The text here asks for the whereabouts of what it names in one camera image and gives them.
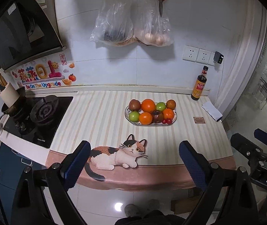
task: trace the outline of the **soy sauce bottle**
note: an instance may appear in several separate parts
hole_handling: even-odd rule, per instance
[[[197,77],[193,92],[191,94],[191,98],[195,101],[198,101],[200,96],[201,96],[201,93],[202,93],[203,88],[205,86],[205,83],[207,81],[207,79],[206,79],[207,71],[208,71],[208,67],[204,66],[202,73],[200,75],[198,75],[198,77]]]

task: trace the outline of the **folded white paper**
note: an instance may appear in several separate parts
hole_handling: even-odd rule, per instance
[[[222,118],[221,112],[219,112],[210,101],[202,104],[202,108],[206,110],[217,122]]]

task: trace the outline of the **green apple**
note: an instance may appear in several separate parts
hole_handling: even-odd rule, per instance
[[[162,112],[166,109],[166,104],[164,102],[159,102],[158,104],[156,104],[156,109]]]
[[[129,114],[129,120],[136,123],[139,121],[140,114],[136,111],[133,111]]]

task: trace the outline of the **black pants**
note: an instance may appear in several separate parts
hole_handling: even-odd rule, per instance
[[[176,216],[176,215],[164,215],[161,211],[159,210],[154,210],[148,213],[146,216],[143,218],[141,217],[126,217],[126,218],[121,218],[118,221],[116,221],[115,225],[125,225],[125,224],[132,224],[132,222],[137,221],[137,224],[140,222],[139,220],[144,220],[147,219],[148,221],[151,221],[153,218],[153,221],[156,219],[160,219],[160,217],[164,217],[167,222],[169,222],[171,225],[182,225],[183,222],[185,221],[184,218]]]

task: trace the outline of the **blue cabinet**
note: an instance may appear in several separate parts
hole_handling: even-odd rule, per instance
[[[40,170],[44,166],[36,163],[9,148],[4,143],[0,146],[0,199],[10,223],[11,208],[14,193],[17,189],[21,174],[25,167],[31,166],[33,170]]]

